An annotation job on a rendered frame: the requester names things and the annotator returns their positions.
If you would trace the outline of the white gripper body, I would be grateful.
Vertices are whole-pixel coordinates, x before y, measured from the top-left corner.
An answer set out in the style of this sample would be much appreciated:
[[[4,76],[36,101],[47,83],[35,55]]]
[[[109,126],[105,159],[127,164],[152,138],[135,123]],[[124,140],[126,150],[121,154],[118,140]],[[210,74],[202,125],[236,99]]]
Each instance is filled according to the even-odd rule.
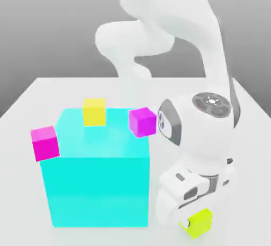
[[[181,204],[162,188],[157,195],[156,217],[162,225],[173,226],[199,212],[203,206],[200,199]]]

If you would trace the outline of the small lime cube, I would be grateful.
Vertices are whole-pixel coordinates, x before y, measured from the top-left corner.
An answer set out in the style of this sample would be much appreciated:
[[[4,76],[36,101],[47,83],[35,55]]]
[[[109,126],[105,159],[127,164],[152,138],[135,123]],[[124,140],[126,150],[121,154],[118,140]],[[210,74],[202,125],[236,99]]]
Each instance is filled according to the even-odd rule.
[[[190,225],[187,229],[182,227],[181,222],[179,222],[179,225],[192,239],[196,239],[211,228],[212,218],[212,212],[208,208],[205,208],[188,218]]]

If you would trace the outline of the small purple cube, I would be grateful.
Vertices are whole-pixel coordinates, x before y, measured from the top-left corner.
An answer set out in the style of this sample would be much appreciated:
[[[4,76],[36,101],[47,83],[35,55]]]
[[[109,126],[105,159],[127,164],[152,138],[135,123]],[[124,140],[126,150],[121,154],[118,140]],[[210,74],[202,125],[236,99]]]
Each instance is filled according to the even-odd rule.
[[[137,138],[156,133],[157,116],[149,108],[129,111],[129,129]]]

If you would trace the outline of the small yellow cube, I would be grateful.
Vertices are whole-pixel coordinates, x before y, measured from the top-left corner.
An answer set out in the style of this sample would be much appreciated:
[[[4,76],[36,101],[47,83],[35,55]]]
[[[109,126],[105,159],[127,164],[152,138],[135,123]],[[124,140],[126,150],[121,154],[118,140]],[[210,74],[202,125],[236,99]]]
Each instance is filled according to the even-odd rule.
[[[83,121],[85,127],[106,125],[106,111],[104,98],[84,99]]]

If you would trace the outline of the small magenta cube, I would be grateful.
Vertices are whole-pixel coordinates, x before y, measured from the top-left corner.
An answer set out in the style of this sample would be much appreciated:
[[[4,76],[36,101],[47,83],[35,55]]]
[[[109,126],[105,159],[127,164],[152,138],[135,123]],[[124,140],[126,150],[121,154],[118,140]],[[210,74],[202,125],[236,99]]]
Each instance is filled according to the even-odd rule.
[[[30,134],[37,162],[60,156],[58,139],[53,126],[31,130]]]

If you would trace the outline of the large cyan box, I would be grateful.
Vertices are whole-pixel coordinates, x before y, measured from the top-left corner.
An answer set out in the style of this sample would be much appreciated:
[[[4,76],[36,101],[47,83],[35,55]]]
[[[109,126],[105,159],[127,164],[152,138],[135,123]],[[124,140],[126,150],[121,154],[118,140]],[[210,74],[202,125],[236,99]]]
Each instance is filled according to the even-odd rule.
[[[109,108],[105,126],[86,127],[80,108],[62,112],[60,156],[40,163],[53,226],[148,226],[149,141],[135,137],[128,117]]]

